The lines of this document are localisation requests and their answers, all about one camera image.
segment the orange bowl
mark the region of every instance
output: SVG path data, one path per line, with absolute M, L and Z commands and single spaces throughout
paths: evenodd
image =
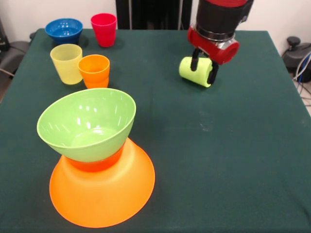
M 148 201 L 155 170 L 148 155 L 130 139 L 111 157 L 83 163 L 62 156 L 50 180 L 50 197 L 69 222 L 109 227 L 135 215 Z

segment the green tablecloth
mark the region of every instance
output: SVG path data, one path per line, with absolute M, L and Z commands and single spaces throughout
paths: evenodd
M 0 105 L 0 232 L 310 232 L 311 120 L 267 32 L 237 32 L 238 55 L 214 86 L 181 79 L 186 32 L 122 31 L 102 49 L 84 30 L 84 55 L 111 61 L 110 87 L 130 94 L 130 138 L 151 157 L 154 192 L 134 217 L 86 229 L 53 208 L 49 179 L 60 155 L 36 134 L 64 85 L 37 32 Z

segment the green bowl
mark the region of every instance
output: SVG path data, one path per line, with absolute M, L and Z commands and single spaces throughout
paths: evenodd
M 58 153 L 80 162 L 95 162 L 122 147 L 135 113 L 135 101 L 125 92 L 87 89 L 51 104 L 41 114 L 37 132 Z

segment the lime green cup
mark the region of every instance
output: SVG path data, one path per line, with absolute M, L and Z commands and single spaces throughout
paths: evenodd
M 191 57 L 185 57 L 181 61 L 179 65 L 179 75 L 204 87 L 210 87 L 210 84 L 207 83 L 207 79 L 209 73 L 213 69 L 212 61 L 209 58 L 200 57 L 196 71 L 192 71 L 190 68 L 191 59 Z

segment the orange cup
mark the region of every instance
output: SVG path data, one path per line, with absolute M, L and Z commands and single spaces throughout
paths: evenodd
M 98 54 L 85 56 L 80 60 L 78 67 L 88 89 L 108 87 L 110 72 L 108 58 Z

